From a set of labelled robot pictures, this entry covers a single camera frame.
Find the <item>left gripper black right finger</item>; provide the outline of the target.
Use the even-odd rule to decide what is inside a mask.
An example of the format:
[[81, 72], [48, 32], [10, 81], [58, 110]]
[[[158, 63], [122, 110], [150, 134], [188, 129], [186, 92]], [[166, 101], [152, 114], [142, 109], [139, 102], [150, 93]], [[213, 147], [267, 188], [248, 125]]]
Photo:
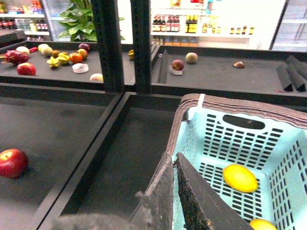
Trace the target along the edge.
[[188, 230], [251, 230], [181, 153], [176, 154], [178, 195]]

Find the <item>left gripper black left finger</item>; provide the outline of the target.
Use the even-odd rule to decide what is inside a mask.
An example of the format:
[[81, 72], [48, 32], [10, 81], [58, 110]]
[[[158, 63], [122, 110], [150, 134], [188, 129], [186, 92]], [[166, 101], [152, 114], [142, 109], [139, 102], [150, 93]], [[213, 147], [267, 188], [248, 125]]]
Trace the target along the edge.
[[139, 204], [129, 222], [141, 230], [171, 230], [173, 222], [174, 168], [164, 152], [145, 192], [135, 194]]

